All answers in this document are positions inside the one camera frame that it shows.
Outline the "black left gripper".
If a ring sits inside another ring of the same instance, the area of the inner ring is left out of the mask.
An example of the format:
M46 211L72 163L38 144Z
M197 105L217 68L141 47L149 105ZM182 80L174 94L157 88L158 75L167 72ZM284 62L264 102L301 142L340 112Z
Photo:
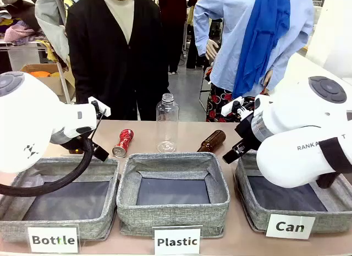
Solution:
M62 147L67 149L70 154L83 154L84 153L84 140L88 140L92 144L93 157L105 162L108 159L109 153L97 143L93 142L90 138L78 136L70 141L62 144Z

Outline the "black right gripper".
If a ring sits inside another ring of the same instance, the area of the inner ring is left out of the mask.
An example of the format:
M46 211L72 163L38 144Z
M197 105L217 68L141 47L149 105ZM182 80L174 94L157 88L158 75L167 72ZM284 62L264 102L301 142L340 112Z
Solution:
M251 121L253 117L253 113L249 114L235 127L235 131L241 137L241 140L236 143L225 155L223 155L222 158L225 163L231 164L248 151L258 150L261 142L255 137L251 128Z

